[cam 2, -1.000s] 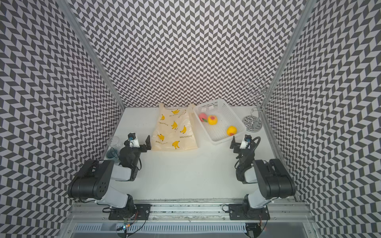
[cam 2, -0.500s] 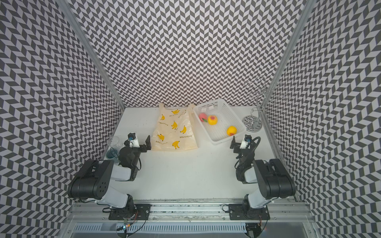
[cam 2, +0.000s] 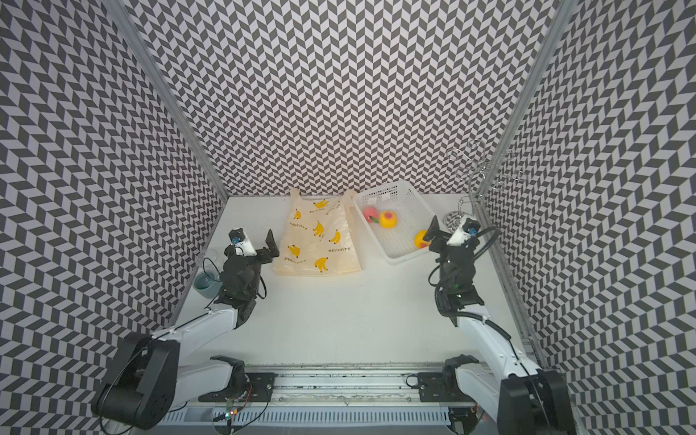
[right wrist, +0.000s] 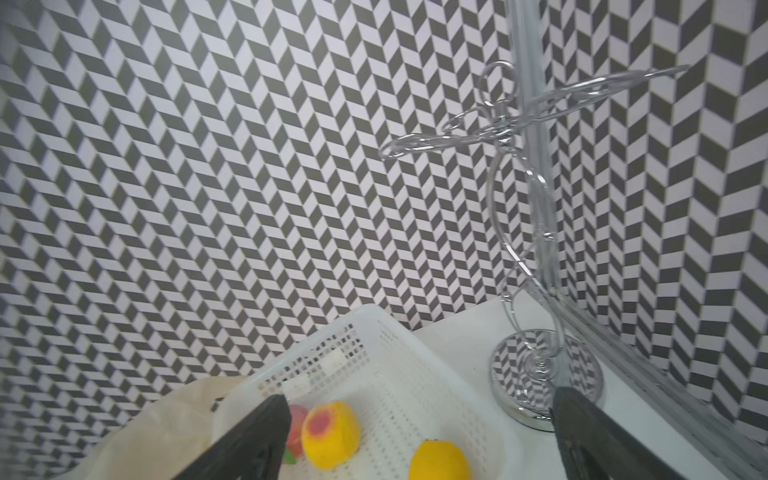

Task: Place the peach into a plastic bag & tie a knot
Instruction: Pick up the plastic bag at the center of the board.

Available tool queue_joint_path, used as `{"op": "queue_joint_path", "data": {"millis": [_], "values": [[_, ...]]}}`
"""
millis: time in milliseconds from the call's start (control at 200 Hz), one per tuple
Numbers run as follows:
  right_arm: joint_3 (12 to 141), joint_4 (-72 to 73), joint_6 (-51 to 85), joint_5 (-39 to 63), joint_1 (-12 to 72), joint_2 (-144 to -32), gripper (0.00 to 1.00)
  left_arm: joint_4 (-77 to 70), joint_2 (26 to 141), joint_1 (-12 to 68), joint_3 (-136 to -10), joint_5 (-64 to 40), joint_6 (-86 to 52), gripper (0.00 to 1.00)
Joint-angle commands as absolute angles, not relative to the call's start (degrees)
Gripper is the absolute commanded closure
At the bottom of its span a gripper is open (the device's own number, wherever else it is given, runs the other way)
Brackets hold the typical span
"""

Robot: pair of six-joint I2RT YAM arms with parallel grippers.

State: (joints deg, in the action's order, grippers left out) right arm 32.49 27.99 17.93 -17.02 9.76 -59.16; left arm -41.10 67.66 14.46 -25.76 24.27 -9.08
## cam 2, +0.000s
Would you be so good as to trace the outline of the banana print plastic bag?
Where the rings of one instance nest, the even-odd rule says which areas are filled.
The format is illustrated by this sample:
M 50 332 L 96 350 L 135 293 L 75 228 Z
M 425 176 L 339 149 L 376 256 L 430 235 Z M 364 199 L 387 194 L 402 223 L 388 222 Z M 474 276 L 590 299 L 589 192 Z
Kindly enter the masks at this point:
M 280 257 L 273 270 L 294 277 L 334 277 L 362 270 L 353 240 L 353 196 L 304 199 L 290 190 L 293 202 Z

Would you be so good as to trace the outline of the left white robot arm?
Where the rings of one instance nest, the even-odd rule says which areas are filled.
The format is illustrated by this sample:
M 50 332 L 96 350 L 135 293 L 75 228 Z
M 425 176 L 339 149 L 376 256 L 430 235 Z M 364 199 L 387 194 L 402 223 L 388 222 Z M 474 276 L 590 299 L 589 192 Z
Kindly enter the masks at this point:
M 149 430 L 174 405 L 203 396 L 248 403 L 254 391 L 243 361 L 222 355 L 203 364 L 186 360 L 214 339 L 243 326 L 268 290 L 262 267 L 279 257 L 274 235 L 256 249 L 241 228 L 228 234 L 226 260 L 217 274 L 219 293 L 206 311 L 190 321 L 151 335 L 129 333 L 119 342 L 91 401 L 101 423 Z

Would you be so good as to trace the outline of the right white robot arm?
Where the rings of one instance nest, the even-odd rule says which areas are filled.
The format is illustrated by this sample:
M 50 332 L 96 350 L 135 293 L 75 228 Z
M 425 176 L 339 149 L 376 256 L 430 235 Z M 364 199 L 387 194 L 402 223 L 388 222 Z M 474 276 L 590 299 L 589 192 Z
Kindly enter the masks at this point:
M 474 285 L 475 264 L 500 235 L 466 215 L 455 232 L 433 219 L 423 235 L 438 254 L 433 283 L 438 313 L 471 338 L 479 358 L 459 355 L 447 360 L 443 377 L 449 393 L 473 399 L 496 423 L 500 434 L 578 434 L 569 389 L 563 375 L 544 369 L 497 324 Z

